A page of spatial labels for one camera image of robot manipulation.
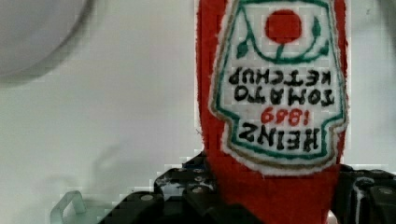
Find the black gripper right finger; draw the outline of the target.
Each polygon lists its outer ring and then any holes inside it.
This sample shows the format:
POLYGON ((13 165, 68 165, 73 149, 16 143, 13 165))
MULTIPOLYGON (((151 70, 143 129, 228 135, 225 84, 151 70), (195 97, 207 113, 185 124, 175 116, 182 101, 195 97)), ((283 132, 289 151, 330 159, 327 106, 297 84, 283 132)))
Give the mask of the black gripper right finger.
POLYGON ((396 224, 395 175, 342 164, 331 211, 338 224, 396 224))

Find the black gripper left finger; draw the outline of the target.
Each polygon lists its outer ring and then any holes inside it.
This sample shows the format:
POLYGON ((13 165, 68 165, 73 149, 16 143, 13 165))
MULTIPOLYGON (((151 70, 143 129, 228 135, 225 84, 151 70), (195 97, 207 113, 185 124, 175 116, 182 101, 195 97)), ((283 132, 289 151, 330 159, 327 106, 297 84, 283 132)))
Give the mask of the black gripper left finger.
POLYGON ((152 191, 129 194, 98 224, 263 224, 222 200, 205 153, 157 177, 152 191))

